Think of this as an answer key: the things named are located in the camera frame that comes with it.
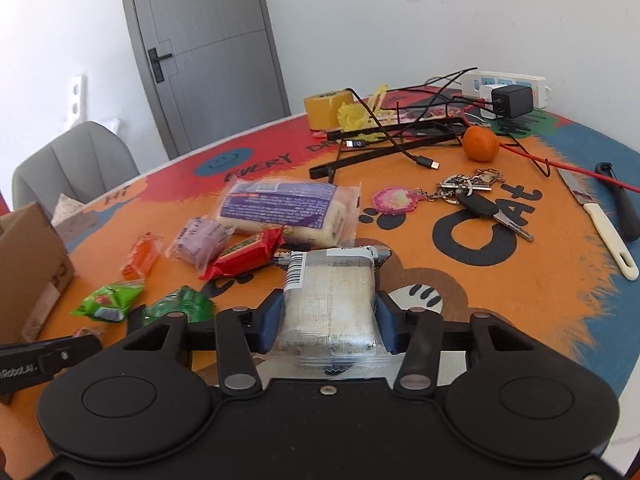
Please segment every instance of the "screw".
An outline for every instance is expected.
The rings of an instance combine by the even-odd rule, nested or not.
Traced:
[[[426,375],[409,374],[400,379],[400,386],[405,390],[426,390],[431,386],[431,379]]]
[[[248,390],[255,384],[255,377],[248,374],[233,374],[225,379],[225,386],[231,390]]]
[[[323,395],[335,395],[338,393],[338,388],[335,386],[320,386],[320,393]]]

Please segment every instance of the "snack package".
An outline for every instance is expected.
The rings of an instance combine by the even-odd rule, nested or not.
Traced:
[[[374,271],[385,257],[373,246],[291,251],[284,315],[265,358],[334,371],[391,358],[374,312]]]
[[[145,307],[145,325],[159,319],[169,312],[183,312],[189,323],[213,319],[213,302],[188,285],[174,290],[153,305]]]
[[[193,265],[202,274],[222,252],[234,230],[206,218],[190,218],[166,250],[169,258]]]
[[[200,279],[208,281],[214,278],[232,278],[265,266],[271,262],[280,245],[282,245],[282,228],[267,229],[226,248],[217,260],[209,264]]]
[[[102,334],[104,334],[104,330],[97,326],[83,326],[82,328],[78,328],[73,332],[71,337],[82,337],[85,335],[92,335],[99,339],[100,343],[104,343],[102,340]]]
[[[74,316],[88,316],[98,321],[118,322],[127,317],[131,305],[140,295],[145,280],[112,283],[89,294],[71,312]]]
[[[358,227],[359,199],[359,187],[273,177],[237,179],[223,192],[213,218],[246,234],[284,227],[290,244],[350,247]]]
[[[120,269],[125,280],[146,278],[151,266],[162,251],[162,237],[153,233],[144,233],[127,255],[127,261]]]

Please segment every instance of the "orange candy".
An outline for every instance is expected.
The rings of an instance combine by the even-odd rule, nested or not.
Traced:
[[[489,162],[498,154],[500,141],[485,126],[469,126],[462,137],[462,149],[471,160]]]
[[[146,278],[151,266],[162,250],[162,237],[153,233],[143,234],[127,255],[127,261],[120,269],[125,280]]]

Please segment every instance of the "yellow tape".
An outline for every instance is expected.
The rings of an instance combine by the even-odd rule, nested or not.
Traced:
[[[353,103],[353,95],[346,90],[326,92],[305,98],[306,114],[312,130],[335,130],[340,127],[338,110]]]

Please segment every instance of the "white power strip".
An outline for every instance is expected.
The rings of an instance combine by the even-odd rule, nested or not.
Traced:
[[[546,108],[549,99],[551,99],[551,88],[546,86],[546,78],[537,75],[473,70],[460,76],[460,83],[462,84],[462,95],[476,99],[480,98],[480,87],[482,85],[530,86],[533,93],[534,108]]]

